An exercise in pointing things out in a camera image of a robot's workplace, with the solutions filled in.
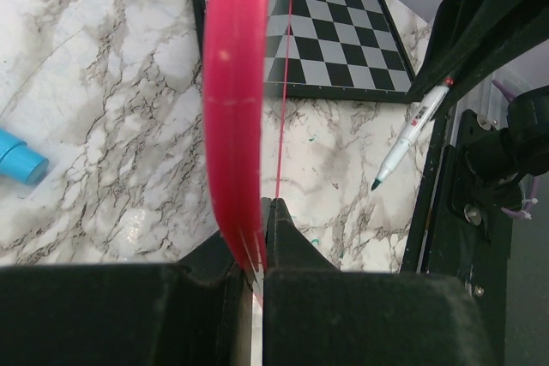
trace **white marble table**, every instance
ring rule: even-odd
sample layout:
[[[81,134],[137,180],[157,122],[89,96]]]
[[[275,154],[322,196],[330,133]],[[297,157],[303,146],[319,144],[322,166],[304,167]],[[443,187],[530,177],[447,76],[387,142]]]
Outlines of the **white marble table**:
[[[429,29],[388,3],[417,68]],[[51,161],[35,188],[0,177],[0,264],[175,261],[213,233],[191,0],[0,0],[0,10],[0,127]],[[270,197],[280,110],[266,102]],[[338,267],[399,267],[429,133],[369,186],[406,114],[288,102],[281,196]]]

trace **white marker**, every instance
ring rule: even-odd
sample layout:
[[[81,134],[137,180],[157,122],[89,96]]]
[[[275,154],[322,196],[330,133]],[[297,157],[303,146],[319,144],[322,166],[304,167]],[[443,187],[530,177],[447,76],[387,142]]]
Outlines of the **white marker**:
[[[443,84],[435,86],[425,95],[423,100],[421,100],[416,112],[399,134],[398,140],[381,164],[376,180],[374,180],[374,184],[371,186],[372,190],[379,186],[388,175],[395,171],[396,167],[401,163],[402,159],[404,159],[404,156],[406,156],[407,151],[418,140],[421,132],[429,123],[440,104],[443,103],[443,100],[453,83],[454,81],[451,78],[445,79]]]

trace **red string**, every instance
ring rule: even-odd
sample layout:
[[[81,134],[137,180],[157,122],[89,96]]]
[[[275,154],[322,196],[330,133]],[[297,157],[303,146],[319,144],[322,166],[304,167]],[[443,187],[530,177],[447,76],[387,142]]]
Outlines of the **red string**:
[[[278,165],[276,169],[276,191],[275,197],[280,197],[281,194],[281,175],[282,175],[282,145],[284,139],[284,122],[286,121],[286,92],[288,88],[288,62],[290,58],[290,39],[292,37],[292,6],[293,0],[290,0],[288,6],[288,29],[286,43],[286,61],[284,63],[284,86],[282,88],[282,108],[281,108],[281,135],[278,142]]]

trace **blue bottle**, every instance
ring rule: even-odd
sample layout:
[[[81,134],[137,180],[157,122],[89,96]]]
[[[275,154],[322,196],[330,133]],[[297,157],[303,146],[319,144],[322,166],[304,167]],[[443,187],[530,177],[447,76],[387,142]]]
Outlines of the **blue bottle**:
[[[49,160],[27,143],[0,129],[0,174],[25,184],[35,184],[45,175]]]

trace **checkered board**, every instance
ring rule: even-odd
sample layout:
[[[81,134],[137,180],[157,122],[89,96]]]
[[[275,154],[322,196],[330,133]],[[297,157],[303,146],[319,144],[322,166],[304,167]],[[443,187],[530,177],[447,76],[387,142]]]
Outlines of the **checkered board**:
[[[194,3],[203,13],[207,0]],[[413,71],[383,0],[292,0],[290,27],[289,6],[268,2],[268,91],[281,91],[288,55],[289,96],[414,100]]]

